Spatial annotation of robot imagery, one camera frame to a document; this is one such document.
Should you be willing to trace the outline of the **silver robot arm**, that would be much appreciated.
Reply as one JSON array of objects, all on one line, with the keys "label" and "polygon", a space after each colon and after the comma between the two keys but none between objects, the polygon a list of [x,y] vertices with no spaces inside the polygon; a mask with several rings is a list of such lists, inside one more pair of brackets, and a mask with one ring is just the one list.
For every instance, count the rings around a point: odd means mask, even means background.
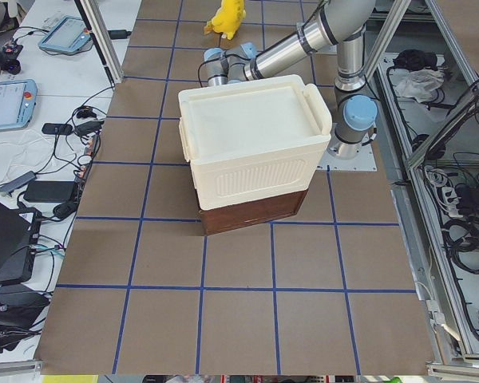
[{"label": "silver robot arm", "polygon": [[335,90],[338,110],[346,110],[347,97],[367,85],[364,66],[365,24],[374,1],[321,1],[295,31],[263,51],[247,41],[231,49],[209,48],[201,66],[207,85],[217,86],[267,79],[310,57],[327,46],[337,49]]}]

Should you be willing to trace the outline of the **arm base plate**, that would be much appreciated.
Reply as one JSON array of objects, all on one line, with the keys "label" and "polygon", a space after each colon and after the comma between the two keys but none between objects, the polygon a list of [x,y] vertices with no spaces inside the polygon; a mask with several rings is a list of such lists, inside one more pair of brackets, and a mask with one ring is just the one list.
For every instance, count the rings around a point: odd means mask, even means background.
[{"label": "arm base plate", "polygon": [[376,172],[378,170],[372,143],[377,136],[377,127],[374,125],[358,144],[345,144],[335,137],[337,123],[332,124],[330,147],[335,149],[331,152],[328,149],[323,153],[318,162],[318,171],[333,172]]}]

